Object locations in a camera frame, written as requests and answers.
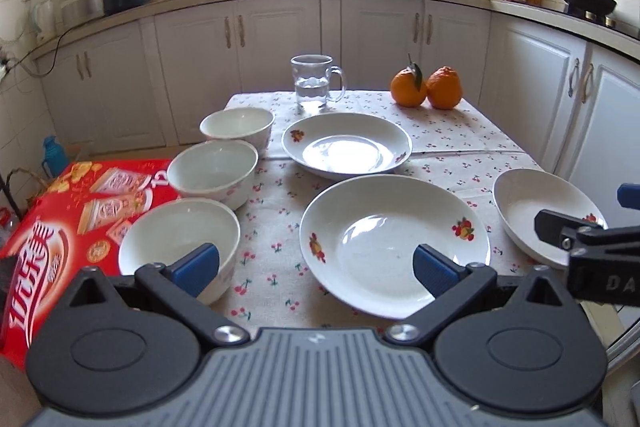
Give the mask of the small white fruit plate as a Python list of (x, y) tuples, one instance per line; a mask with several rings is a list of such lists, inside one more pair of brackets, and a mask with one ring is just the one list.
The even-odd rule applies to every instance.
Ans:
[(494, 183), (494, 199), (510, 239), (526, 255), (554, 269), (567, 267), (568, 254), (538, 239), (534, 221), (540, 210), (553, 210), (608, 227), (602, 212), (579, 188), (541, 170), (518, 168), (500, 173)]

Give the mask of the large white fruit plate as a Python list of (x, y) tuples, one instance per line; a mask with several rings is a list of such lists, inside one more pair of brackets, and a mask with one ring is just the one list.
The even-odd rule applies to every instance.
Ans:
[(454, 194), (410, 176), (358, 176), (326, 189), (299, 225), (305, 262), (349, 306), (404, 319), (434, 300), (413, 275), (413, 251), (427, 244), (468, 265), (490, 262), (489, 237)]
[(411, 138), (398, 124), (355, 113), (320, 114), (296, 121), (283, 132), (281, 143), (297, 165), (335, 181), (390, 172), (412, 153)]

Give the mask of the white floral bowl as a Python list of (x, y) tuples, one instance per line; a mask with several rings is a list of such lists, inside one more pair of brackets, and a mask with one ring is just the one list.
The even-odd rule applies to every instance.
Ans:
[(167, 180), (182, 197), (209, 198), (238, 210), (250, 197), (258, 159), (245, 141), (207, 141), (179, 153), (167, 168)]
[(207, 140), (240, 140), (252, 144), (259, 156), (265, 154), (271, 139), (274, 116), (259, 107), (233, 107), (205, 117), (200, 124)]

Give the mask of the cherry print tablecloth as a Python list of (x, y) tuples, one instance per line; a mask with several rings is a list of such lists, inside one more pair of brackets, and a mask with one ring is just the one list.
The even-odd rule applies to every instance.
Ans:
[[(262, 107), (274, 116), (266, 156), (258, 164), (253, 196), (238, 211), (243, 237), (228, 291), (214, 310), (251, 332), (259, 327), (374, 327), (387, 321), (365, 314), (329, 294), (310, 274), (298, 243), (299, 221), (314, 196), (330, 186), (295, 164), (281, 136), (304, 118), (291, 92), (236, 94), (229, 107)], [(408, 132), (411, 158), (405, 176), (432, 182), (469, 205), (485, 225), (490, 264), (500, 274), (522, 275), (534, 262), (503, 231), (491, 189), (499, 173), (533, 168), (536, 162), (471, 104), (454, 110), (402, 108), (386, 91), (350, 91), (337, 112), (383, 117)]]

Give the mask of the red milk tea carton box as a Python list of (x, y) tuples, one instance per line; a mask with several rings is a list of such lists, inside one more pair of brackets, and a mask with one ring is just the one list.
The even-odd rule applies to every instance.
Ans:
[(2, 307), (1, 355), (24, 369), (38, 329), (76, 273), (118, 275), (119, 247), (145, 213), (179, 197), (167, 159), (78, 161), (37, 199), (1, 257), (15, 262)]

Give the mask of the bumpy orange without leaf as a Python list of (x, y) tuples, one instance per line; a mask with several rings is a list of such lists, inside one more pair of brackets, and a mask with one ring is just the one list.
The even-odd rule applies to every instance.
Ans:
[(427, 79), (427, 100), (439, 110), (455, 108), (463, 98), (458, 72), (449, 66), (442, 66)]

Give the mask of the blue thermos jug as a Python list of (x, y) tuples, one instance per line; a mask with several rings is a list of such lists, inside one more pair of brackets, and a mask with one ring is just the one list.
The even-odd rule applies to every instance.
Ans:
[(65, 150), (54, 135), (47, 136), (43, 140), (43, 160), (41, 167), (47, 176), (51, 179), (57, 178), (70, 165)]

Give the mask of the orange with green leaf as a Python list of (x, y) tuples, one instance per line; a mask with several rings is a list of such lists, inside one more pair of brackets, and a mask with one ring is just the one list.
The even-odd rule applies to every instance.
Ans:
[(408, 65), (398, 72), (390, 82), (390, 95), (402, 107), (415, 108), (427, 98), (426, 83), (422, 70), (408, 55)]

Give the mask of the glass mug with water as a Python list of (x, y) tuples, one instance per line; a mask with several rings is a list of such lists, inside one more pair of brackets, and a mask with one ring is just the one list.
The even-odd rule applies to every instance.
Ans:
[(330, 103), (342, 101), (346, 80), (334, 58), (324, 54), (296, 55), (290, 61), (297, 108), (301, 114), (317, 114)]

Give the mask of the white electric kettle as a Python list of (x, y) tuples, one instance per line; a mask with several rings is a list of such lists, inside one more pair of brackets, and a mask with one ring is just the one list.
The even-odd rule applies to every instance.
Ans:
[(30, 19), (38, 46), (56, 36), (54, 3), (51, 0), (35, 4), (30, 11)]

